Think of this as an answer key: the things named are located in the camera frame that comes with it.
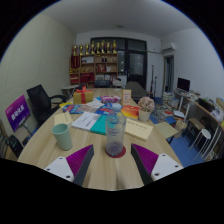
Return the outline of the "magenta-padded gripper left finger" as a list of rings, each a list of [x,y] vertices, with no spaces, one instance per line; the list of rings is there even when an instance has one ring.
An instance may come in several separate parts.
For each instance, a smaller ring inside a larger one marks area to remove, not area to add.
[[[81,186],[94,156],[94,147],[86,146],[68,157],[59,156],[45,171]]]

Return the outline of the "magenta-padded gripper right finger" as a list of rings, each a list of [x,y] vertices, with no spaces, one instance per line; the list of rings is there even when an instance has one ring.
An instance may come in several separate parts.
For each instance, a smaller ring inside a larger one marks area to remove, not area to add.
[[[137,144],[131,144],[131,154],[144,185],[182,169],[182,166],[167,154],[157,155]]]

